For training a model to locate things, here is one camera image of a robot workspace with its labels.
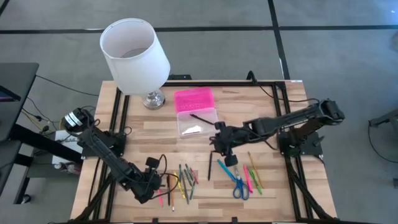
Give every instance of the wooden tabletop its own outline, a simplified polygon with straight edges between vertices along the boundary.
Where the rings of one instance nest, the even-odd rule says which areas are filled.
[[[302,82],[286,81],[286,86],[290,100],[306,99]],[[167,156],[169,172],[178,170],[179,164],[184,166],[187,163],[192,167],[199,181],[195,187],[193,200],[187,205],[179,189],[176,188],[174,191],[175,211],[172,212],[171,207],[167,206],[166,196],[163,196],[163,207],[159,205],[158,199],[141,205],[134,199],[131,191],[125,192],[117,185],[111,221],[151,222],[152,218],[159,218],[160,222],[230,222],[231,217],[237,217],[240,222],[294,221],[284,158],[279,151],[272,150],[265,143],[247,144],[234,148],[234,153],[239,160],[239,172],[244,180],[246,178],[243,164],[251,167],[247,152],[251,153],[264,186],[262,195],[254,189],[254,193],[247,201],[233,198],[232,191],[235,183],[217,163],[217,159],[223,161],[223,158],[216,153],[213,154],[211,180],[207,181],[209,155],[213,150],[213,146],[209,146],[208,136],[181,139],[177,131],[174,93],[187,88],[190,87],[163,87],[166,104],[155,111],[145,109],[139,96],[130,97],[126,126],[132,128],[132,133],[127,136],[123,157],[142,170],[145,168],[147,157],[159,158],[161,154]],[[242,126],[242,122],[249,119],[276,116],[274,100],[259,87],[211,88],[219,120],[225,121],[228,125]],[[264,87],[264,89],[272,94],[271,88]],[[112,81],[103,82],[95,117],[101,120],[99,128],[104,131],[109,128],[115,94],[116,84]],[[121,98],[119,106],[118,122],[123,99],[124,97]],[[302,109],[307,105],[308,103],[290,103],[292,111]],[[270,138],[269,142],[276,147],[275,137]],[[323,164],[312,156],[302,156],[302,160],[309,191],[325,211],[335,217],[336,212]],[[78,216],[87,206],[95,164],[96,158],[84,161],[71,218]],[[162,161],[159,173],[163,169],[164,162]],[[189,194],[191,187],[188,183],[187,189]],[[301,214],[305,217],[302,194],[299,189],[297,192]],[[103,203],[100,217],[104,217],[104,205],[105,203]]]

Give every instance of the table lamp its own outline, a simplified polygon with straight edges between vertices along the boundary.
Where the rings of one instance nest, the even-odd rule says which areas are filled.
[[[142,19],[122,19],[107,27],[99,40],[119,89],[141,95],[145,107],[156,110],[165,102],[159,88],[170,73],[170,63],[154,28]]]

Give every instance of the lamp base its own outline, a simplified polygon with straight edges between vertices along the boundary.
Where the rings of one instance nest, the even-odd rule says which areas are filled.
[[[161,108],[165,101],[166,99],[161,90],[153,91],[152,93],[148,93],[148,95],[142,97],[142,103],[150,110]]]

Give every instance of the gray floor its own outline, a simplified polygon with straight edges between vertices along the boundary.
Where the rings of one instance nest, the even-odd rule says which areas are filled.
[[[280,26],[398,24],[395,0],[275,0]],[[0,29],[105,28],[125,17],[155,27],[270,26],[267,1],[10,0]],[[333,200],[343,220],[398,223],[398,165],[372,151],[367,120],[398,108],[397,30],[283,31],[292,79],[303,80],[308,96],[336,100],[346,114],[340,126],[325,127],[325,153]],[[195,79],[241,79],[253,70],[261,79],[281,79],[273,31],[174,32],[158,34],[172,73]],[[0,35],[0,62],[38,62],[39,75],[97,93],[111,75],[99,48],[99,34]],[[60,119],[96,98],[37,80],[30,93],[51,119]],[[25,108],[35,112],[28,102]],[[19,122],[34,129],[23,117]],[[398,161],[398,140],[389,126],[372,129],[374,144]],[[0,198],[3,223],[48,223],[68,219],[77,178],[38,179],[28,193],[35,200],[11,205],[24,169],[14,166]]]

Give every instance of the blue scissors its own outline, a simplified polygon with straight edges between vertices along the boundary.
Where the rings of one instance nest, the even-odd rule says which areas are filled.
[[[249,199],[249,188],[243,183],[242,177],[239,175],[238,168],[234,166],[236,176],[236,187],[233,191],[234,198],[242,198],[243,200]]]

